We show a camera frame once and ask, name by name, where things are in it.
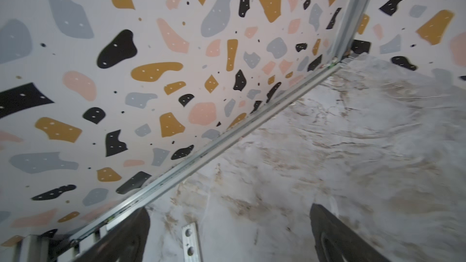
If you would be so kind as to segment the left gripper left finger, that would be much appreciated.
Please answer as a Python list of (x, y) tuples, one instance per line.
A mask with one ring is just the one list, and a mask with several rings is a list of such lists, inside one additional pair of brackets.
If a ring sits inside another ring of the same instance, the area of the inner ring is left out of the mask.
[(141, 207), (75, 260), (77, 262), (141, 262), (149, 228), (148, 211)]

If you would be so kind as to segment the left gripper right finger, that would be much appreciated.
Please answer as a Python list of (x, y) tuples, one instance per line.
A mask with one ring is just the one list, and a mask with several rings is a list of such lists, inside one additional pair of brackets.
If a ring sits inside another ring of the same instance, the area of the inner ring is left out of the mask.
[(310, 220), (321, 262), (386, 262), (388, 259), (323, 205), (312, 204)]

